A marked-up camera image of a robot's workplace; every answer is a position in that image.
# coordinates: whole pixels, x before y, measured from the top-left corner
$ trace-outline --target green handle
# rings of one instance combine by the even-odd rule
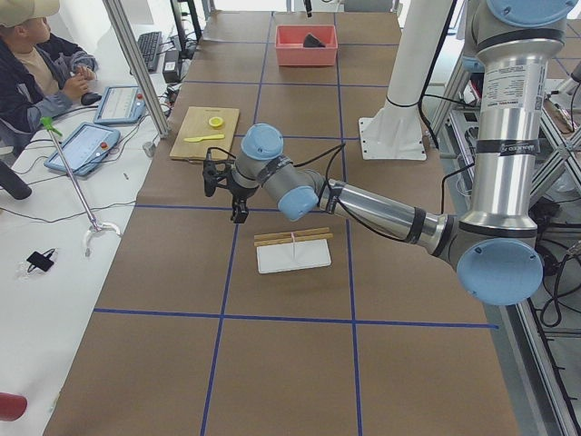
[[[51,118],[50,116],[43,116],[40,119],[41,124],[44,126],[44,128],[50,132],[55,132],[56,134],[58,134],[59,136],[63,136],[63,134],[61,134],[58,130],[56,130],[56,128],[54,128],[53,126],[53,118]]]

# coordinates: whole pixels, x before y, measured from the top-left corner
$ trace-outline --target wooden stick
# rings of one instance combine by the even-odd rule
[[[295,236],[294,240],[292,236],[288,238],[278,238],[278,239],[269,239],[264,241],[254,241],[255,247],[262,247],[264,245],[277,245],[279,243],[302,243],[304,241],[317,241],[319,239],[330,239],[333,237],[333,233],[319,233],[319,234],[311,234],[307,236]]]
[[[284,239],[284,238],[291,238],[292,239],[291,233],[294,233],[294,236],[296,239],[298,236],[311,236],[314,234],[330,233],[330,228],[329,227],[320,227],[318,229],[297,230],[296,232],[257,234],[254,236],[254,242],[278,240],[278,239]]]

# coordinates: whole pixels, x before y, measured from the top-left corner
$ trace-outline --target white desk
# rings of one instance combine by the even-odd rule
[[[145,27],[135,28],[135,34],[152,30]],[[113,30],[102,38],[94,55],[100,65],[98,80],[93,84],[95,92],[101,93],[107,85],[135,83]],[[152,80],[158,94],[162,94],[162,75],[152,74]],[[59,119],[55,125],[66,137],[79,123],[91,122],[93,117],[94,109],[79,111]],[[116,128],[123,140],[134,126]],[[151,162],[142,145],[156,135],[151,117],[147,117],[125,144],[119,160],[99,165],[93,173],[78,179],[91,207],[135,200]],[[42,131],[34,138],[47,137]],[[48,142],[30,144],[13,169],[26,171],[39,156],[53,151]],[[42,161],[22,175],[23,180],[33,183],[59,174],[49,171]],[[32,195],[22,201],[0,191],[0,206],[46,220],[84,211],[67,177],[34,183],[31,188]],[[95,214],[101,221],[116,223],[123,231],[132,210],[132,206],[114,207]],[[113,232],[99,233],[91,240],[91,257],[86,258],[82,241],[88,228],[84,213],[52,224],[0,213],[0,391],[21,394],[28,400],[27,410],[19,420],[0,421],[2,436],[41,435],[51,416],[120,242]],[[58,253],[48,273],[33,278],[17,276],[19,263],[33,251],[42,253],[51,248],[57,248]]]

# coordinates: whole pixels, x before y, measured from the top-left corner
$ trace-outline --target wooden cutting board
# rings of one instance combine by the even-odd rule
[[[208,124],[213,116],[220,116],[224,123],[220,128],[214,129]],[[209,147],[220,147],[230,151],[232,139],[236,131],[236,124],[240,110],[230,107],[196,107],[190,106],[183,118],[182,127],[173,143],[170,157],[174,160],[199,160],[206,157]],[[211,134],[224,134],[224,139],[204,140],[198,143],[186,143],[184,138],[206,136]],[[228,156],[219,150],[212,150],[213,159],[226,159]]]

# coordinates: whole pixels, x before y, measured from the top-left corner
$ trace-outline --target tablet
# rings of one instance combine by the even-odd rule
[[[135,124],[144,110],[145,101],[137,86],[108,86],[93,122],[102,125]]]
[[[82,123],[61,144],[64,158],[74,174],[86,175],[104,159],[117,144],[120,136],[121,133],[111,127]],[[66,172],[63,160],[57,151],[44,161],[44,166]]]

